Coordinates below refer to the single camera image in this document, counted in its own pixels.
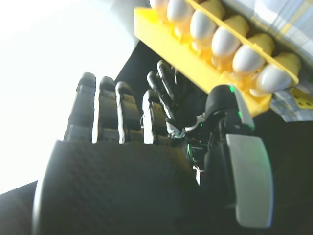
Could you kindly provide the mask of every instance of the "yellow egg carton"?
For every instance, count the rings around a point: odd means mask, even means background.
[[[211,18],[218,26],[223,26],[240,40],[243,45],[249,45],[260,54],[267,63],[275,64],[292,78],[292,85],[299,82],[297,74],[300,69],[300,60],[291,53],[282,53],[273,58],[270,54],[274,49],[274,42],[266,34],[255,35],[249,39],[246,34],[249,26],[242,16],[232,16],[224,21],[223,7],[217,1],[213,5],[199,4],[199,0],[185,0],[194,9],[199,9]],[[192,47],[190,35],[178,37],[174,33],[175,25],[159,18],[158,12],[150,8],[136,8],[134,11],[134,33],[143,43],[158,53],[166,61],[177,68],[193,83],[209,93],[215,86],[233,84],[241,92],[250,113],[256,116],[269,109],[271,94],[255,97],[250,93],[252,78],[255,77],[262,66],[255,73],[243,79],[235,80],[232,74],[232,64],[212,63],[210,48],[195,51]]]

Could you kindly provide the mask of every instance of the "dark floor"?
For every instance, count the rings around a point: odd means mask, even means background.
[[[160,57],[139,43],[117,78],[134,90],[138,107],[149,88],[146,75],[156,70]],[[197,92],[190,102],[197,100]],[[259,234],[313,234],[313,122],[285,123],[273,111],[255,119],[255,134],[267,148],[274,172],[275,211],[270,230]],[[37,182],[0,196],[0,235],[29,235]]]

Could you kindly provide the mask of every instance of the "plaid fabric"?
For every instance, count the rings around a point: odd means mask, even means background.
[[[301,109],[288,90],[274,93],[270,108],[285,122],[313,120],[313,109]]]

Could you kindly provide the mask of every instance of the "small robotic hand in background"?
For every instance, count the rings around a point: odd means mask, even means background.
[[[195,234],[200,220],[217,227],[213,234],[229,234],[221,232],[227,225],[217,226],[225,211],[242,227],[270,226],[269,159],[262,140],[252,135],[254,123],[239,91],[215,87],[197,116],[181,105],[190,89],[186,78],[164,61],[157,71],[148,74],[152,90],[143,97],[141,117],[126,83],[102,79],[96,144],[95,76],[83,75],[64,140],[56,143],[38,182],[34,235],[56,234],[60,224],[67,234],[137,234],[143,228],[138,234],[153,234],[149,228],[158,228],[155,234]],[[173,145],[177,140],[186,142],[189,162]]]

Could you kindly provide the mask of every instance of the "egg carton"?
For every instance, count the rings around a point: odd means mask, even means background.
[[[224,19],[220,1],[154,2],[165,5],[135,9],[135,35],[205,92],[233,84],[255,116],[269,109],[271,92],[299,82],[300,59],[286,52],[272,57],[272,38],[265,33],[246,38],[247,21],[240,15]]]

